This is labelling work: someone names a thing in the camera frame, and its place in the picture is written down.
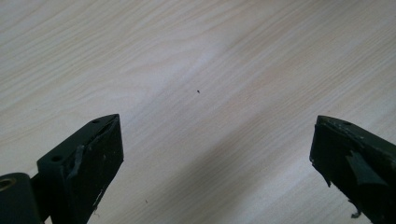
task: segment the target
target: wooden surface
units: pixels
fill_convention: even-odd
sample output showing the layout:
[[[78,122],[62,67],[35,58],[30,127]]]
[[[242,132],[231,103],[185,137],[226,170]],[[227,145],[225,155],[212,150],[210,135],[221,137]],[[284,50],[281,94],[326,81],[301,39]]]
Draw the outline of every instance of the wooden surface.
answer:
[[[395,1],[0,2],[0,175],[119,113],[89,223],[369,223],[308,160],[317,115],[396,143]]]

